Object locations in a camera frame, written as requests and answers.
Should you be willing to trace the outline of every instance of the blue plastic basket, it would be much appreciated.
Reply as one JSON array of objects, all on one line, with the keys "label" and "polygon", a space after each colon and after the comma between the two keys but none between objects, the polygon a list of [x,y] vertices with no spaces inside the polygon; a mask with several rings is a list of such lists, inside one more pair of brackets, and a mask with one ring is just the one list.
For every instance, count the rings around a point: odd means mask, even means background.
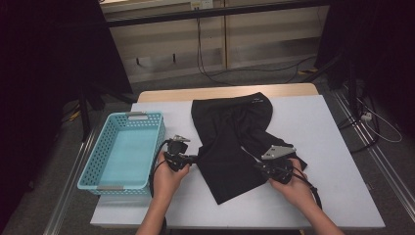
[{"label": "blue plastic basket", "polygon": [[160,112],[109,115],[77,187],[96,195],[150,196],[150,168],[164,133]]}]

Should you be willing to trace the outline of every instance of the person's hand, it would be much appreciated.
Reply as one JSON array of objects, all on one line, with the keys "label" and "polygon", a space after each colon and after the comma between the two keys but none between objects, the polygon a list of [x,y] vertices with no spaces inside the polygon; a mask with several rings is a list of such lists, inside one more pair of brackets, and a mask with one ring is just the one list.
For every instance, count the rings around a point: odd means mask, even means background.
[{"label": "person's hand", "polygon": [[174,193],[180,186],[183,177],[189,172],[189,165],[175,172],[164,161],[164,152],[161,151],[158,156],[158,165],[154,177],[154,199],[170,202]]},{"label": "person's hand", "polygon": [[[300,161],[296,159],[290,160],[293,162],[293,166],[295,167],[294,173],[298,175],[303,174],[306,178],[306,174],[302,171],[299,171],[301,170]],[[273,188],[284,195],[289,203],[297,208],[315,204],[309,186],[294,176],[287,184],[282,184],[278,181],[273,180],[272,178],[270,178],[268,181],[271,183]]]}]

